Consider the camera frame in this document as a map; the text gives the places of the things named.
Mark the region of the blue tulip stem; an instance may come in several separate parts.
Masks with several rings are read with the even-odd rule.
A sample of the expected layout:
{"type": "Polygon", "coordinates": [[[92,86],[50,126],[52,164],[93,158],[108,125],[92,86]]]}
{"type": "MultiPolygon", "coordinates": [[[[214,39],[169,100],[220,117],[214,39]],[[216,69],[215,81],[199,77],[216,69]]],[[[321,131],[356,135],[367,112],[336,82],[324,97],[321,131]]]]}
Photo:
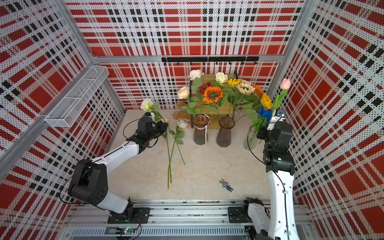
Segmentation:
{"type": "Polygon", "coordinates": [[[268,110],[267,111],[267,123],[269,123],[271,121],[271,118],[272,118],[272,115],[273,115],[273,110],[268,110]]]}
{"type": "Polygon", "coordinates": [[[264,111],[264,108],[261,107],[261,108],[257,111],[257,113],[258,113],[259,115],[261,115],[263,111],[264,111]]]}
{"type": "Polygon", "coordinates": [[[256,130],[259,130],[259,128],[261,126],[264,126],[267,123],[266,117],[267,117],[267,111],[268,110],[269,109],[264,109],[264,111],[262,112],[261,115],[259,115],[257,113],[257,115],[258,115],[257,118],[255,120],[253,120],[253,125],[254,125],[254,127],[256,127],[256,130]]]}

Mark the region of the orange gerbera flower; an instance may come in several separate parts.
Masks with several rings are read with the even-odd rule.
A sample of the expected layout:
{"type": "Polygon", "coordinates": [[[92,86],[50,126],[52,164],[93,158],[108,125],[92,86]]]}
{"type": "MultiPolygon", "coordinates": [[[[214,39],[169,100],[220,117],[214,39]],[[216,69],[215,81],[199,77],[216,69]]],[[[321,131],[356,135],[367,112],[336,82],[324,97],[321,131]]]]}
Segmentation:
{"type": "Polygon", "coordinates": [[[214,112],[221,119],[220,108],[226,104],[229,94],[220,87],[211,86],[206,89],[203,96],[204,106],[207,106],[207,113],[214,112]]]}
{"type": "Polygon", "coordinates": [[[254,84],[251,84],[251,86],[255,89],[254,95],[256,95],[258,98],[261,98],[264,95],[265,92],[262,90],[260,86],[257,86],[254,84]]]}

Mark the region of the pink tulip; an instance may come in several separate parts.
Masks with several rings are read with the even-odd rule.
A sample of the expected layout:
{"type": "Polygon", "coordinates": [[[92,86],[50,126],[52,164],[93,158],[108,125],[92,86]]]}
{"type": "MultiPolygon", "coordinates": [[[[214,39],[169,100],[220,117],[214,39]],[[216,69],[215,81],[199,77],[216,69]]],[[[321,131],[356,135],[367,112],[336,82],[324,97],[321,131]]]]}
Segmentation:
{"type": "Polygon", "coordinates": [[[276,96],[276,101],[275,101],[273,108],[272,108],[273,112],[279,108],[282,100],[284,99],[284,97],[288,93],[290,86],[291,86],[291,80],[284,78],[281,82],[281,85],[280,85],[280,89],[282,90],[282,93],[276,96]]]}

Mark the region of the large cream sunflower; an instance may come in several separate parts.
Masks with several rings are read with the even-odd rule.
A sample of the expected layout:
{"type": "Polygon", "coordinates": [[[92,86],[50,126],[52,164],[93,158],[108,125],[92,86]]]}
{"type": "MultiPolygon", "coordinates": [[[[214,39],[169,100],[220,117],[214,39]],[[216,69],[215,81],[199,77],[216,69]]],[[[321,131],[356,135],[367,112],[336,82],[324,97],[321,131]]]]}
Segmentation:
{"type": "Polygon", "coordinates": [[[253,97],[255,89],[251,86],[250,82],[242,80],[242,82],[236,88],[233,88],[233,90],[235,95],[232,100],[232,106],[234,108],[232,117],[235,119],[236,111],[244,101],[249,101],[253,97]]]}

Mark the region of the red gerbera flower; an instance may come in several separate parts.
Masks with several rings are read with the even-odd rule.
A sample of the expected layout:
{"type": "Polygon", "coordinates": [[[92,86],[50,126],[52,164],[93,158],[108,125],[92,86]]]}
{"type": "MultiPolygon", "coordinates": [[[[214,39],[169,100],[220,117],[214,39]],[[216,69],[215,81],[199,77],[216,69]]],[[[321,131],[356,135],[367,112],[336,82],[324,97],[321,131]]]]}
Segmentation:
{"type": "Polygon", "coordinates": [[[207,88],[211,87],[212,86],[212,83],[211,82],[207,82],[205,84],[202,84],[199,89],[198,89],[198,94],[200,95],[204,95],[205,91],[207,88]]]}

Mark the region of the pale pink rose flower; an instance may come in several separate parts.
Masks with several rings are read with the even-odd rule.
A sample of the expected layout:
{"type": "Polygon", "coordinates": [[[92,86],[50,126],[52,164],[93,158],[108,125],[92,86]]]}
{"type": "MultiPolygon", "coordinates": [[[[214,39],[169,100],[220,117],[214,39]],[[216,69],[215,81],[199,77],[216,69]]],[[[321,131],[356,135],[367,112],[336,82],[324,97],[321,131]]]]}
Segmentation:
{"type": "Polygon", "coordinates": [[[190,87],[194,93],[197,93],[202,86],[202,76],[204,75],[202,70],[192,70],[190,72],[190,87]]]}

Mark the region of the white rose flower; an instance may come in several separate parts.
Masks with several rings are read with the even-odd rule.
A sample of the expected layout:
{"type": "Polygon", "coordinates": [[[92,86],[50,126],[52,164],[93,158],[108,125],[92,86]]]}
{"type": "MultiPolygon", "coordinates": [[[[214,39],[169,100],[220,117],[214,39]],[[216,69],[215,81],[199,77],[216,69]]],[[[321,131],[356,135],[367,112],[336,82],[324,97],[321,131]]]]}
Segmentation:
{"type": "Polygon", "coordinates": [[[228,80],[228,76],[222,72],[219,72],[215,74],[215,80],[218,84],[224,85],[228,80]]]}

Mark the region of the small white rose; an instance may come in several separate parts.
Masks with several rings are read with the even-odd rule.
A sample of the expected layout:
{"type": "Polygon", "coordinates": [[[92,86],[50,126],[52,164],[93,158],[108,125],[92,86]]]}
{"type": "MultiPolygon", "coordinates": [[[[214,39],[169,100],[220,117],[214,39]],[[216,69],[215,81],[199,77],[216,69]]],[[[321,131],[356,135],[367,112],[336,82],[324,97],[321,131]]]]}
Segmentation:
{"type": "Polygon", "coordinates": [[[167,142],[167,150],[168,150],[168,180],[167,180],[167,188],[170,188],[170,185],[173,182],[172,177],[172,159],[175,152],[175,149],[179,151],[181,160],[183,165],[186,165],[184,160],[182,151],[180,149],[180,145],[183,145],[183,137],[185,136],[185,131],[187,130],[189,124],[184,120],[177,121],[177,125],[175,130],[168,129],[164,134],[164,138],[167,142]]]}

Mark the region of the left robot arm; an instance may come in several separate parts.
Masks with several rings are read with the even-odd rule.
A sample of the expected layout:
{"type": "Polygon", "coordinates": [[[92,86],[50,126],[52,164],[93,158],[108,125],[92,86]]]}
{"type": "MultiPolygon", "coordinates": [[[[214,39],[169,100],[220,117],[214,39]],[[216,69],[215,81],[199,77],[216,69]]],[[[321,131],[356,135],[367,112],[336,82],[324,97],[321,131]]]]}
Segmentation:
{"type": "Polygon", "coordinates": [[[168,123],[155,122],[149,115],[139,119],[136,132],[119,147],[92,160],[80,160],[71,177],[68,195],[86,204],[131,218],[133,203],[109,191],[108,175],[127,160],[150,147],[166,133],[168,123]]]}

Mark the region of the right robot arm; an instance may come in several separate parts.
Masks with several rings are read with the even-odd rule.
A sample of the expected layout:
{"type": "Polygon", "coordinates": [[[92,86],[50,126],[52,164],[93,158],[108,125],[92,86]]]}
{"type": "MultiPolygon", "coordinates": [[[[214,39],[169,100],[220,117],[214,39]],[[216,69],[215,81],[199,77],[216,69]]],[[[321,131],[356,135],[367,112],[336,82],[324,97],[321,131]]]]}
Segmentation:
{"type": "Polygon", "coordinates": [[[247,215],[256,231],[250,234],[252,240],[299,239],[293,200],[295,164],[288,152],[292,136],[293,127],[285,122],[276,122],[267,134],[261,162],[270,183],[271,215],[260,201],[248,200],[247,215]]]}

